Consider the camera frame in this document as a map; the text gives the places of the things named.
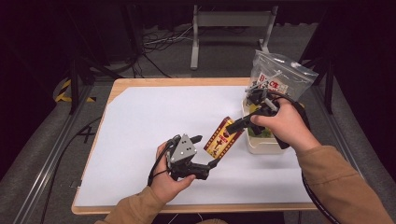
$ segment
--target yellow snack package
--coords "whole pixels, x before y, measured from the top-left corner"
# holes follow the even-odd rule
[[[204,146],[204,150],[215,159],[221,159],[243,132],[229,134],[226,127],[230,124],[233,124],[233,120],[225,118]]]

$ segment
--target clear plastic container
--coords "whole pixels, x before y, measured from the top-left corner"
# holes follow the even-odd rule
[[[318,73],[284,55],[256,50],[249,87],[259,83],[260,88],[287,94],[297,101],[317,76]]]

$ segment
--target white paper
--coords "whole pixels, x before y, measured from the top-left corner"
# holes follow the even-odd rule
[[[111,206],[140,192],[157,146],[176,134],[202,135],[195,163],[212,161],[204,145],[221,121],[242,117],[245,87],[133,87],[106,107],[75,206]],[[207,180],[194,180],[169,204],[310,203],[292,148],[253,155],[242,134]]]

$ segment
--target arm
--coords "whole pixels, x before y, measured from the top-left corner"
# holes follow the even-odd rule
[[[393,223],[375,192],[334,147],[324,147],[293,106],[279,100],[274,117],[253,116],[296,151],[309,188],[341,223]]]
[[[157,158],[164,147],[165,143],[158,147]],[[122,199],[104,221],[97,221],[96,224],[151,223],[163,207],[195,179],[194,175],[189,175],[175,181],[167,172],[161,173],[166,169],[166,158],[163,156],[154,171],[154,174],[158,175],[153,179],[151,187],[147,186],[142,192]]]

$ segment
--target hand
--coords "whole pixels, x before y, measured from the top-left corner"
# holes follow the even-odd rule
[[[297,152],[321,146],[320,142],[305,126],[303,119],[286,99],[278,99],[280,108],[274,117],[255,115],[250,121],[269,128],[276,137],[288,143]]]
[[[157,149],[158,158],[161,152],[164,150],[166,143],[160,145]],[[158,163],[156,169],[154,170],[154,175],[165,171],[167,169],[166,166],[166,158],[165,155],[161,158]],[[155,195],[163,202],[169,203],[172,201],[183,189],[186,189],[192,181],[195,179],[195,175],[186,176],[184,179],[180,181],[175,181],[168,174],[168,172],[163,172],[159,175],[156,175],[152,181],[151,188],[154,191]]]

